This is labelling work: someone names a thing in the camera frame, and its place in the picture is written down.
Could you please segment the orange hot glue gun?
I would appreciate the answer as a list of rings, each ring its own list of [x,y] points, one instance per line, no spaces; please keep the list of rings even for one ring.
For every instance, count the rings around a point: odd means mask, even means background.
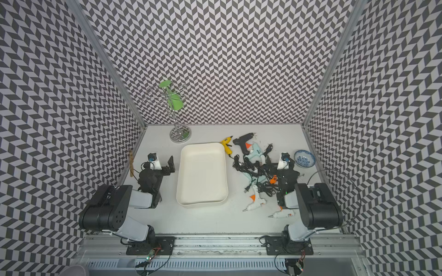
[[[277,183],[277,181],[278,181],[278,177],[277,177],[277,175],[274,175],[274,176],[269,180],[269,183],[270,183],[271,185],[275,185],[275,184]]]

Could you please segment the cream plastic storage box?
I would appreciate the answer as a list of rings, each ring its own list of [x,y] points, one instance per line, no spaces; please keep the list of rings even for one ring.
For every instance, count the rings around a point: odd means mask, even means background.
[[[184,208],[223,204],[229,196],[227,164],[220,143],[190,144],[181,150],[176,200]]]

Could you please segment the mint green glue gun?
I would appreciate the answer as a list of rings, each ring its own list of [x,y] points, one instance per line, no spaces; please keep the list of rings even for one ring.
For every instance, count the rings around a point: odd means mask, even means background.
[[[265,155],[261,147],[257,143],[247,144],[249,146],[249,153],[244,157],[247,158],[252,164],[260,162],[260,164],[265,164]]]

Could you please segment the yellow hot glue gun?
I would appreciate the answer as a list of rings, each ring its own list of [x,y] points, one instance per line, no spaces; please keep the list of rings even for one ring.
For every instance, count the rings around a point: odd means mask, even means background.
[[[232,136],[229,136],[229,137],[225,138],[224,140],[222,140],[222,141],[220,142],[220,144],[221,144],[221,145],[223,146],[223,148],[224,148],[225,153],[226,153],[229,157],[231,157],[231,154],[233,153],[233,151],[231,150],[231,145],[230,145],[231,139],[232,139]]]

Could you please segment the black hot glue gun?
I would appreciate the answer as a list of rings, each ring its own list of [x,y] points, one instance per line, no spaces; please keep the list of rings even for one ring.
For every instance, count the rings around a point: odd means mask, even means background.
[[[247,133],[243,136],[240,136],[239,138],[236,138],[233,140],[233,144],[236,146],[240,146],[241,151],[244,155],[249,154],[248,148],[250,147],[250,144],[248,143],[249,140],[254,138],[255,133]]]

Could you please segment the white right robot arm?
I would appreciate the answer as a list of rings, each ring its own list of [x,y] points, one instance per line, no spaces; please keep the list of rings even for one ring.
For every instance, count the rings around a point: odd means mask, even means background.
[[[276,193],[280,211],[274,218],[286,218],[298,214],[300,220],[284,227],[285,244],[304,242],[313,234],[339,228],[344,225],[341,208],[325,183],[312,186],[299,183],[300,173],[295,170],[279,170],[276,174],[279,190]]]

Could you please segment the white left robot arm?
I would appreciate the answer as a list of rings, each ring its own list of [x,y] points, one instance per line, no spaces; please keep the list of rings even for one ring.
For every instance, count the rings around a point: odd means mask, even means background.
[[[129,242],[156,242],[154,228],[128,215],[130,208],[154,209],[161,202],[160,187],[165,176],[176,171],[174,157],[161,166],[156,153],[148,154],[148,161],[139,172],[139,188],[131,185],[101,185],[79,215],[79,227],[100,231],[127,239]]]

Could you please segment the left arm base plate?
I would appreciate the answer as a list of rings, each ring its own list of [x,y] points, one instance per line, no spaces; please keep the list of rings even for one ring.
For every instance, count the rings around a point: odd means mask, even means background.
[[[129,241],[126,255],[142,256],[154,255],[157,256],[171,255],[176,241],[175,236],[160,236],[156,237],[155,241]]]

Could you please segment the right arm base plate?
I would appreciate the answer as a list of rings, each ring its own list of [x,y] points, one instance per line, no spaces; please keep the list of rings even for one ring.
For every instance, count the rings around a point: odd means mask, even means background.
[[[281,236],[262,236],[259,242],[265,247],[267,255],[313,255],[313,246],[310,240],[292,241]]]

